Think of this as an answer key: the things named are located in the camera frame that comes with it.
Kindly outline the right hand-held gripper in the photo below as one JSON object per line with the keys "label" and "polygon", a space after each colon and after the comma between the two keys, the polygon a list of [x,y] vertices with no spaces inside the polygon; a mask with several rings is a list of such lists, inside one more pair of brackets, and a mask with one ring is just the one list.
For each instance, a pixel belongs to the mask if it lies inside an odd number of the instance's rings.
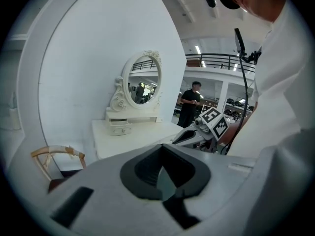
{"label": "right hand-held gripper", "polygon": [[218,141],[226,133],[229,128],[228,122],[224,114],[219,112],[216,108],[211,107],[204,111],[194,121],[196,130],[185,129],[182,134],[179,134],[174,138],[172,144],[178,146],[193,146],[203,140],[210,144],[206,147],[206,151],[216,153]]}

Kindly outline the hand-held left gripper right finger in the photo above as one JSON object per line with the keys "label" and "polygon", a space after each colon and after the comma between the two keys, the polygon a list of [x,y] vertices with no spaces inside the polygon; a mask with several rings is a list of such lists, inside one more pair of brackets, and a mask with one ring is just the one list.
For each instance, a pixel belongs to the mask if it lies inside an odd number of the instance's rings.
{"label": "hand-held left gripper right finger", "polygon": [[255,160],[162,146],[165,171],[175,185],[162,202],[164,222],[247,222],[254,197],[244,193]]}

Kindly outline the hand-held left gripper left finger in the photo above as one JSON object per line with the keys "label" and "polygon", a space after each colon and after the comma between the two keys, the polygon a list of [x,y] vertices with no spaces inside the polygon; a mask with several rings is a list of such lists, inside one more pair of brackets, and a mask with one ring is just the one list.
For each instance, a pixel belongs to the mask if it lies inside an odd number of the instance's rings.
{"label": "hand-held left gripper left finger", "polygon": [[[34,217],[52,236],[177,236],[183,229],[160,201],[132,195],[122,184],[124,163],[149,147],[98,160],[59,185],[34,208]],[[93,190],[69,228],[52,219],[56,211],[79,188]]]}

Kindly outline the person's right forearm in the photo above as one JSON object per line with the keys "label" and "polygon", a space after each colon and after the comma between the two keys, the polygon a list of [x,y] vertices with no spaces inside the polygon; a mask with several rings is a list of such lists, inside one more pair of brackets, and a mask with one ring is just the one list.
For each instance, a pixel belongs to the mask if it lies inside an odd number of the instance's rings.
{"label": "person's right forearm", "polygon": [[[253,109],[253,112],[251,114],[248,114],[246,117],[244,117],[244,120],[243,120],[240,128],[242,128],[246,124],[246,122],[250,119],[251,115],[254,113],[254,111],[256,110],[257,106],[258,106],[258,102],[256,101],[254,109]],[[237,129],[238,129],[239,125],[240,125],[240,121],[230,124],[229,128],[227,129],[227,131],[218,140],[218,144],[222,144],[223,143],[223,144],[226,145],[229,142],[231,142],[233,137],[237,133]]]}

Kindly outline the white ornate dressing table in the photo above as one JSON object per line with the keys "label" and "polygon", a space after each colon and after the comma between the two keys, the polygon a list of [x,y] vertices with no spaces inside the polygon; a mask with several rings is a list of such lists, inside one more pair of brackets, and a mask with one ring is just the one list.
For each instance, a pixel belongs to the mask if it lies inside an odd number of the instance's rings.
{"label": "white ornate dressing table", "polygon": [[[160,109],[158,112],[141,110],[117,113],[111,111],[109,105],[103,120],[92,121],[94,147],[99,159],[161,142],[170,142],[179,133],[181,127],[172,123],[171,120],[179,96],[185,66],[185,62],[180,63],[179,75],[162,66]],[[156,117],[162,117],[163,122],[156,123]],[[124,120],[132,124],[131,133],[111,136],[109,122]]]}

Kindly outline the oval vanity mirror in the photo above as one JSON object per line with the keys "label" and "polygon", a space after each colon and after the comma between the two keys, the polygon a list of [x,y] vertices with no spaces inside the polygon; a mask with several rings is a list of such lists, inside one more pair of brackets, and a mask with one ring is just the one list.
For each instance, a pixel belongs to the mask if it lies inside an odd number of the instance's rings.
{"label": "oval vanity mirror", "polygon": [[113,112],[158,112],[160,109],[162,66],[158,51],[142,51],[130,57],[110,101]]}

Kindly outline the wooden chair brown seat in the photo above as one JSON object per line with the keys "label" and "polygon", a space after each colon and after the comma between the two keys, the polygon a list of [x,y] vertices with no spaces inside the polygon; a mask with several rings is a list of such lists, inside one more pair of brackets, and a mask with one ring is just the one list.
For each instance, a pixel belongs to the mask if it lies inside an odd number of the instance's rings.
{"label": "wooden chair brown seat", "polygon": [[[61,170],[55,160],[54,156],[57,154],[67,154],[72,157],[77,157],[80,161],[81,168],[76,170]],[[65,146],[46,146],[39,148],[33,152],[31,152],[31,158],[34,160],[38,168],[42,171],[44,176],[48,179],[48,193],[52,192],[56,189],[59,185],[64,183],[66,180],[74,176],[76,173],[85,169],[87,167],[85,162],[85,154],[75,150],[72,147],[65,147]],[[50,163],[54,162],[56,168],[59,170],[59,173],[56,177],[53,177],[52,174],[49,172],[51,169]]]}

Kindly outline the black balcony railing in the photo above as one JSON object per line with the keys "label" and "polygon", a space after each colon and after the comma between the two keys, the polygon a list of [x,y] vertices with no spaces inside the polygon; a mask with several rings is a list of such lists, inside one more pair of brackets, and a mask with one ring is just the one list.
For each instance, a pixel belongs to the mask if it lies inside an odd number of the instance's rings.
{"label": "black balcony railing", "polygon": [[237,55],[216,53],[186,54],[186,60],[187,67],[218,68],[238,72],[241,72],[243,68],[245,73],[255,73],[254,63],[252,61],[250,63],[240,62]]}

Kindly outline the person's white shirt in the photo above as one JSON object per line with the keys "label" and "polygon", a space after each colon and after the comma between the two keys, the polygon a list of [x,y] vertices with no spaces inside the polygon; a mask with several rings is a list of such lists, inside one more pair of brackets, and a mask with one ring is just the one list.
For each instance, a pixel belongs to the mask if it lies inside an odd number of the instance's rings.
{"label": "person's white shirt", "polygon": [[239,131],[229,156],[257,158],[301,130],[284,92],[315,55],[315,41],[295,5],[286,0],[262,44],[252,99],[256,110]]}

